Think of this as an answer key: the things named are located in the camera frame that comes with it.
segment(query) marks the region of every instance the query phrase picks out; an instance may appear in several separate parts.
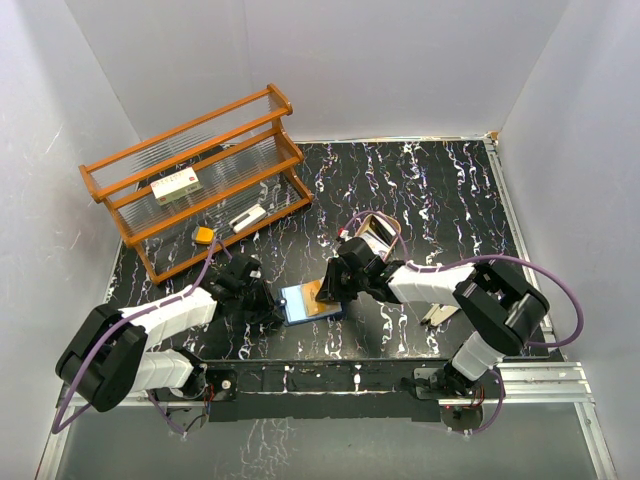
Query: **yellow sponge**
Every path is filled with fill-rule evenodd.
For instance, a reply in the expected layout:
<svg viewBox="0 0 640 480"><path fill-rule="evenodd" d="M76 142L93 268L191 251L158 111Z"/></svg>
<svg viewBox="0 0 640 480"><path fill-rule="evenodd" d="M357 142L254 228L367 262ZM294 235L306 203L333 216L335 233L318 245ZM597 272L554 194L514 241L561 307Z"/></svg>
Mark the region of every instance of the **yellow sponge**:
<svg viewBox="0 0 640 480"><path fill-rule="evenodd" d="M196 227L191 234L191 240L201 245L209 245L213 242L213 230L207 227Z"/></svg>

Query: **white backdrop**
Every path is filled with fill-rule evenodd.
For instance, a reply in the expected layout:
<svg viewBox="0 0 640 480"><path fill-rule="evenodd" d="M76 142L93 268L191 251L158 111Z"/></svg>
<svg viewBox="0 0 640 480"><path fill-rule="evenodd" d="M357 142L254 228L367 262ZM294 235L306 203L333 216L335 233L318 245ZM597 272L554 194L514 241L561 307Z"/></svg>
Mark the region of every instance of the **white backdrop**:
<svg viewBox="0 0 640 480"><path fill-rule="evenodd" d="M138 141L63 0L0 2L0 477L33 478L54 367L102 301L118 233L77 166Z"/></svg>
<svg viewBox="0 0 640 480"><path fill-rule="evenodd" d="M575 288L586 314L567 348L585 367L620 478L638 478L640 417L640 4L574 1L500 135L534 261ZM559 336L575 313L546 290Z"/></svg>
<svg viewBox="0 0 640 480"><path fill-rule="evenodd" d="M500 129L567 3L66 1L141 137L274 82L296 139Z"/></svg>

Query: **black surface with white streaks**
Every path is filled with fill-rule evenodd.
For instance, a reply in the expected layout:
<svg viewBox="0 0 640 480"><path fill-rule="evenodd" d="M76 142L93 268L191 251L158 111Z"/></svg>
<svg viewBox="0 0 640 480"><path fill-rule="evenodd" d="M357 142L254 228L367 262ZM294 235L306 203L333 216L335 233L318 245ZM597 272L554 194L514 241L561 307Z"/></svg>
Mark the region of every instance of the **black surface with white streaks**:
<svg viewBox="0 0 640 480"><path fill-rule="evenodd" d="M517 255L481 141L301 148L305 161L298 173L315 194L313 204L230 247L232 253L260 259L274 296L282 287L322 277L338 229L354 213L367 209L400 221L417 263L446 264L488 253ZM218 255L212 268L224 263L224 256ZM161 298L192 282L201 265L156 287L136 253L123 247L110 303L123 307ZM429 331L419 323L428 309L429 305L384 305L361 294L342 320L250 328L223 318L179 334L161 348L184 345L209 360L450 357L472 327L458 315Z"/></svg>

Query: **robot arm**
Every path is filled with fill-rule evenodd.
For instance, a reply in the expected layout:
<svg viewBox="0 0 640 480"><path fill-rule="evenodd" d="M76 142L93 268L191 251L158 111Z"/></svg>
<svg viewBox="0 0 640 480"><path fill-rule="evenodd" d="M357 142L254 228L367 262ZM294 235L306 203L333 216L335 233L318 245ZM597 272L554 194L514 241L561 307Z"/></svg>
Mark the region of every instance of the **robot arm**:
<svg viewBox="0 0 640 480"><path fill-rule="evenodd" d="M452 305L467 315L476 332L444 367L440 385L456 394L468 391L505 356L519 355L549 310L546 298L504 262L420 273L403 261L386 263L354 237L329 260L316 300L345 302L361 291L381 302Z"/></svg>
<svg viewBox="0 0 640 480"><path fill-rule="evenodd" d="M206 325L213 319L216 301L202 288L165 297L180 300L152 310L122 327L102 346L78 385L82 395L99 412L120 403L130 392L170 387L181 389L189 381L194 365L189 358L174 350L148 352L164 339L187 328ZM123 316L151 307L151 304L116 310L109 305L94 308L56 365L56 374L71 383L80 365L97 340Z"/></svg>
<svg viewBox="0 0 640 480"><path fill-rule="evenodd" d="M105 304L94 308L58 360L56 374L71 384L107 330L122 318L149 310L101 346L78 384L78 393L99 412L114 408L129 393L143 390L171 388L178 396L197 396L204 383L198 358L185 350L148 350L188 328L210 323L222 306L240 312L251 324L282 321L260 274L260 262L252 257L236 255L225 270L205 278L201 285L204 288L191 291L188 286L136 307L116 310Z"/></svg>

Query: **small white box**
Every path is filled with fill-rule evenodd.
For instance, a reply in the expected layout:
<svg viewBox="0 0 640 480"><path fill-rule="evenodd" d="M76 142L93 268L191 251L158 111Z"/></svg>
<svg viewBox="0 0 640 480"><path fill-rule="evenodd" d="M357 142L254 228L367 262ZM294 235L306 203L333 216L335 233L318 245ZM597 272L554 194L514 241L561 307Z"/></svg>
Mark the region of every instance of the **small white box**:
<svg viewBox="0 0 640 480"><path fill-rule="evenodd" d="M229 222L229 226L234 233L241 232L245 228L250 227L254 223L258 223L264 217L267 216L267 212L260 205L254 205L249 210L238 215L236 218Z"/></svg>
<svg viewBox="0 0 640 480"><path fill-rule="evenodd" d="M191 167L151 183L151 190L158 205L173 202L201 188L196 172Z"/></svg>

